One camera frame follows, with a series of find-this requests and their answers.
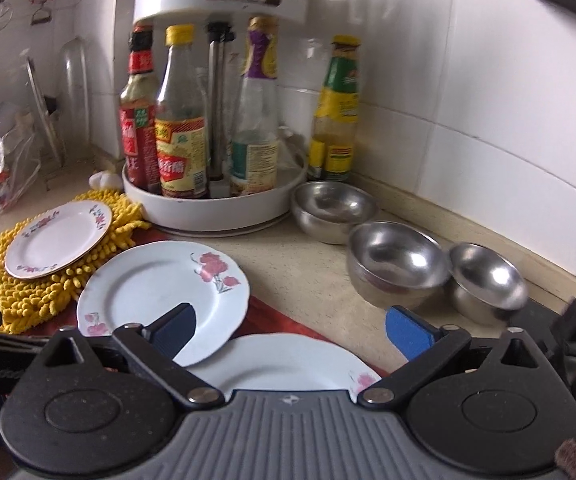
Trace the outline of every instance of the bottle cap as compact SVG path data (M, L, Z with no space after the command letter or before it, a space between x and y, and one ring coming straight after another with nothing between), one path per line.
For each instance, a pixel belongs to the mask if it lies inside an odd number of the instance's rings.
M194 25L172 25L165 29L165 45L178 45L192 43L194 39Z
M135 27L130 34L130 52L152 49L152 27Z
M276 34L279 20L274 16L253 16L250 18L248 30L261 30L268 34Z
M347 36L345 34L337 34L332 39L332 42L349 46L359 46L361 44L361 41L356 36Z

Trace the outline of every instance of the metal bowl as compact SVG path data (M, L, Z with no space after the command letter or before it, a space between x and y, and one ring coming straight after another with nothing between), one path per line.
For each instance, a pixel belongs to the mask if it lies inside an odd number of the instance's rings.
M376 200L343 182L306 182L292 193L292 215L303 232L324 244L343 245L350 231L379 212Z
M350 233L350 281L381 308L419 306L450 277L446 255L430 236L397 222L368 222Z
M519 271L495 251L460 243L448 253L452 278L446 294L455 309L475 323L505 326L528 300Z

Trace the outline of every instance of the floral plate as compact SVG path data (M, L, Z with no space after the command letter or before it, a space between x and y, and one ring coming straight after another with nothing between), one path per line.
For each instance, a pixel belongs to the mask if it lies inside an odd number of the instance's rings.
M348 350L292 333L238 337L188 370L220 389L226 400L233 390L348 390L355 402L380 379Z
M148 325L179 303L197 316L193 338L175 357L181 366L218 350L247 312L250 286L229 256L194 242L153 242L118 254L95 272L76 308L79 330L108 335L130 322Z
M55 207L14 237L5 253L5 270L21 280L52 274L97 245L111 223L112 210L96 200Z

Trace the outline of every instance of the yellow chenille mat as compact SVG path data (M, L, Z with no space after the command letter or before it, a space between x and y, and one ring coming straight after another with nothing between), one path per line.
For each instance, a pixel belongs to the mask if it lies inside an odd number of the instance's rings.
M0 234L0 332L18 334L51 319L71 300L78 300L85 283L95 270L114 254L135 246L132 232L148 229L142 220L141 204L130 202L115 190L90 190L74 200L99 200L112 209L112 224L103 239L80 260L51 276L36 280L18 280L5 271L5 251L17 233L33 219L19 222Z

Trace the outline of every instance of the purple label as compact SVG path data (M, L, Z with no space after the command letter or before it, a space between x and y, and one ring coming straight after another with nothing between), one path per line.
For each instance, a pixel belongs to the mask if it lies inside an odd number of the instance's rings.
M277 39L274 34L261 30L249 30L247 35L246 77L276 79L277 77Z

